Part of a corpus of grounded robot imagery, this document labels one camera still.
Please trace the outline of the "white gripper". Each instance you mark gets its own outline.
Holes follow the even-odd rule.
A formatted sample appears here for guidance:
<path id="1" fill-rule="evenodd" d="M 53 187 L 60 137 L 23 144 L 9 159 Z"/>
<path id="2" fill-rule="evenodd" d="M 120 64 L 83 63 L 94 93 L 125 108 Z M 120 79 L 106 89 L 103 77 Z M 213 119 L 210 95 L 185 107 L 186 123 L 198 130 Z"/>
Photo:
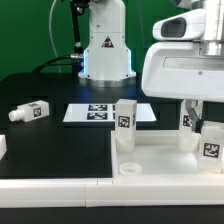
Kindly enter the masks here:
<path id="1" fill-rule="evenodd" d="M 203 102 L 224 102 L 224 57 L 201 56 L 194 42 L 158 42 L 146 54 L 141 88 L 146 96 L 189 99 L 191 129 L 200 133 Z"/>

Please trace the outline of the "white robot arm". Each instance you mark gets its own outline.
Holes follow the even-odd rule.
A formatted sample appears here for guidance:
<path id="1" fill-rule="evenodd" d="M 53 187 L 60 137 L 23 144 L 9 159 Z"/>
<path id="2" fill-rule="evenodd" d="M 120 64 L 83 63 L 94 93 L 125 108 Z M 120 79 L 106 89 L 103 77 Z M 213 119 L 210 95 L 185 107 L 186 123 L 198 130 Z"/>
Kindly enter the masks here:
<path id="1" fill-rule="evenodd" d="M 172 0 L 185 13 L 160 20 L 157 40 L 147 51 L 141 88 L 149 97 L 183 99 L 192 120 L 199 101 L 224 102 L 224 0 Z M 115 87 L 136 78 L 125 43 L 122 0 L 87 0 L 90 42 L 77 41 L 76 58 L 84 62 L 79 80 Z"/>

